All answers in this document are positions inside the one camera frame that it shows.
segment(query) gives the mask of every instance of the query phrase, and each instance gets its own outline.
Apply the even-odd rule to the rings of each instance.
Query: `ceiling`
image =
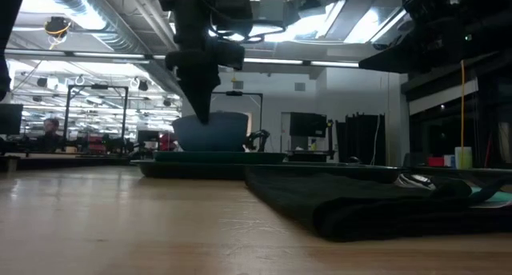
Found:
[[[158,0],[147,0],[153,8],[145,5],[143,0],[138,0],[142,2],[140,6],[137,6],[135,0],[88,1],[90,4],[86,6],[86,12],[97,13],[101,10],[112,13],[108,21],[110,29],[91,30],[91,28],[102,28],[101,24],[99,27],[94,26],[97,18],[79,18],[76,12],[62,4],[56,4],[55,1],[24,0],[8,48],[118,52],[103,38],[106,34],[116,32],[121,36],[120,33],[125,31],[132,43],[135,42],[141,46],[144,54],[166,54],[175,48],[172,37],[167,36],[173,32],[173,17],[161,10]],[[245,45],[246,58],[358,62],[377,53],[370,40],[397,16],[402,4],[402,0],[320,0],[320,2],[322,8],[325,8],[325,14],[300,20],[289,26],[286,33],[268,37],[267,42]],[[45,22],[55,16],[69,18],[74,22],[65,40],[58,42],[44,31]],[[392,23],[398,26],[403,20],[406,20],[406,16]],[[378,42],[390,42],[398,36],[396,26],[382,33]],[[169,80],[172,74],[168,71],[167,74],[160,72],[158,68],[165,69],[161,62],[158,62],[156,67],[152,66],[153,69],[149,69],[148,62],[137,61],[82,60],[81,58],[48,60],[50,59],[41,56],[10,58],[10,70],[15,75],[12,101],[29,106],[26,107],[28,113],[25,119],[26,126],[30,128],[37,130],[41,127],[41,118],[63,118],[62,107],[66,104],[66,84],[76,82],[83,85],[95,83],[128,87],[130,100],[127,103],[129,109],[127,119],[130,132],[140,128],[140,125],[160,130],[169,129],[170,122],[180,114],[179,96],[170,93],[162,85],[162,76],[164,80]],[[243,71],[309,74],[312,79],[315,79],[321,73],[322,67],[246,63]],[[230,70],[221,68],[220,72],[230,72]],[[39,87],[37,81],[40,78],[51,78],[49,82],[52,84],[48,87]],[[140,81],[147,81],[146,92],[138,89],[137,85]],[[70,103],[73,115],[70,126],[74,129],[92,128],[91,125],[98,125],[94,124],[94,121],[99,120],[103,126],[98,126],[97,131],[118,132],[120,130],[119,112],[124,104],[121,99],[122,94],[113,88],[108,90],[87,88],[81,92],[82,94],[74,91],[76,97]],[[164,98],[172,99],[172,105],[164,106]]]

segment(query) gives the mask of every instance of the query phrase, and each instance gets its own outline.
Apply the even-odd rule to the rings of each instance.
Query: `table surface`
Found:
[[[242,181],[135,167],[0,175],[0,274],[511,274],[512,235],[332,243]]]

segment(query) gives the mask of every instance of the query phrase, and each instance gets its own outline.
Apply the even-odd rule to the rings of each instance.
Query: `ceiling duct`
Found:
[[[375,0],[346,0],[342,11],[326,35],[326,39],[345,40]]]
[[[70,16],[83,28],[90,29],[90,25],[103,27],[99,31],[114,31],[115,33],[95,34],[94,36],[109,46],[114,52],[124,54],[150,54],[150,49],[142,43],[141,39],[122,20],[117,11],[106,0],[52,0],[66,8],[66,15]],[[149,64],[138,65],[148,72],[155,82],[166,92],[182,96],[182,91],[176,84],[176,77],[164,66],[155,61]]]

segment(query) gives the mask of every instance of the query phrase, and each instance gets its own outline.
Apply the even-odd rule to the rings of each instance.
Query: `white panel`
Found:
[[[464,86],[464,94],[472,94],[473,92],[478,91],[478,79],[475,78],[469,82],[466,82]],[[443,91],[437,92],[436,94],[431,94],[425,96],[424,98],[416,99],[412,102],[409,102],[409,111],[410,115],[414,115],[416,113],[422,112],[423,110],[427,110],[429,108],[440,106],[442,103],[446,103],[452,101],[454,99],[460,98],[462,95],[462,87],[454,86]]]

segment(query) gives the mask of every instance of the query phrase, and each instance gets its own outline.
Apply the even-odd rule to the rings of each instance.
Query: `pipe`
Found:
[[[168,38],[162,29],[153,21],[150,14],[147,12],[147,10],[142,6],[139,0],[132,0],[135,4],[135,7],[137,7],[138,11],[142,14],[144,19],[150,24],[151,28],[154,30],[154,32],[158,35],[158,37],[163,41],[163,43],[167,46],[167,48],[174,50],[174,43]]]
[[[176,46],[176,43],[174,43],[174,32],[173,30],[170,28],[170,25],[168,22],[165,22],[163,19],[162,19],[162,16],[160,15],[160,13],[158,12],[158,10],[156,8],[154,8],[154,5],[152,4],[151,0],[140,0],[142,4],[144,4],[144,6],[150,11],[150,13],[153,15],[152,18],[149,18],[148,20],[155,20],[157,22],[157,24],[160,25],[160,27],[162,28],[163,32],[166,34],[166,36],[171,40],[172,44],[173,44],[173,49],[174,50],[177,50],[178,49],[178,46]]]
[[[94,36],[109,46],[114,52],[124,54],[151,54],[151,50],[142,42],[132,29],[121,18],[118,12],[106,0],[52,0],[55,3],[65,6],[64,12],[74,21],[86,25],[91,22],[103,20],[104,31],[116,31],[116,34],[95,34]],[[177,78],[166,67],[158,62],[150,62],[144,66],[138,65],[154,78],[160,87],[166,92],[178,94],[183,97],[183,92],[178,87]]]

